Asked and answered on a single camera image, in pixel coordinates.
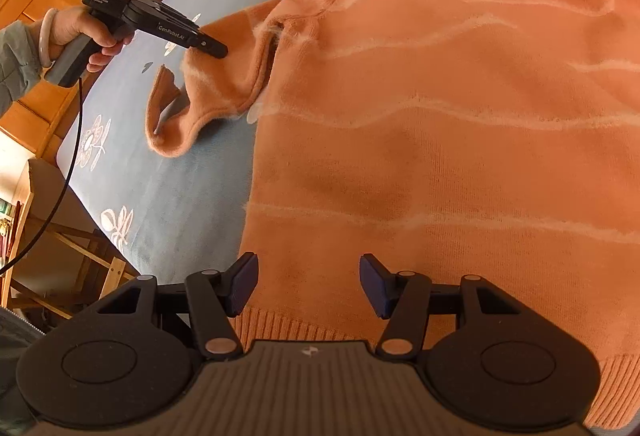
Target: black cable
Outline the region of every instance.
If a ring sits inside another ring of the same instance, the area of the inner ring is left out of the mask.
[[[76,157],[78,156],[78,149],[80,148],[81,136],[82,136],[82,79],[80,78],[78,79],[78,136],[76,138],[76,148],[74,149],[74,156],[71,158],[71,165],[69,166],[69,172],[66,174],[65,185],[62,186],[62,192],[58,197],[58,201],[53,206],[53,209],[51,209],[51,213],[49,214],[49,217],[47,217],[47,219],[44,220],[44,223],[40,227],[40,230],[36,233],[35,236],[33,236],[33,239],[29,242],[29,244],[24,248],[24,250],[20,254],[15,256],[14,259],[9,261],[4,267],[2,267],[2,269],[0,269],[0,275],[2,275],[4,272],[12,268],[15,265],[15,263],[17,263],[24,256],[27,255],[27,253],[33,248],[33,245],[35,245],[38,239],[40,239],[40,236],[44,234],[44,231],[47,229],[47,227],[51,223],[53,216],[55,216],[56,212],[58,212],[58,207],[60,207],[60,204],[62,203],[62,198],[65,197],[66,190],[69,188],[69,182],[71,181],[71,175],[74,172],[74,166],[76,165]]]

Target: human hand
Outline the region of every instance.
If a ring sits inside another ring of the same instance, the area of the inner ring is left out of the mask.
[[[30,26],[31,37],[36,45],[38,44],[41,24],[42,22],[36,22]],[[102,47],[100,52],[89,57],[86,69],[92,73],[98,72],[107,66],[114,55],[119,54],[122,47],[129,44],[133,39],[131,34],[121,41],[116,41],[107,26],[91,16],[86,7],[69,7],[68,9],[60,10],[53,18],[49,35],[49,57],[51,60],[56,60],[65,45],[80,34],[89,36]]]

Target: bracelet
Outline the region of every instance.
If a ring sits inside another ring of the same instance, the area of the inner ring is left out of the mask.
[[[49,38],[51,35],[51,25],[53,18],[58,13],[57,9],[49,9],[44,15],[40,25],[40,38],[38,39],[38,53],[40,54],[40,64],[43,68],[51,68],[51,58],[49,57]]]

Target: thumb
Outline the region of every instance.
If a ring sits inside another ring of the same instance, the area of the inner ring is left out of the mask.
[[[86,12],[83,12],[78,16],[76,30],[89,36],[100,46],[110,48],[111,46],[115,46],[117,43],[111,35],[111,32],[109,32],[107,26]]]

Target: silver bolt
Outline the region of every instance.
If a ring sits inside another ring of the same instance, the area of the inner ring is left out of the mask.
[[[233,342],[233,340],[225,337],[207,340],[207,343],[204,345],[204,348],[214,355],[226,355],[227,353],[235,351],[236,347],[238,347],[238,345]]]
[[[382,350],[387,355],[406,355],[413,349],[414,345],[405,339],[389,339],[382,342]]]

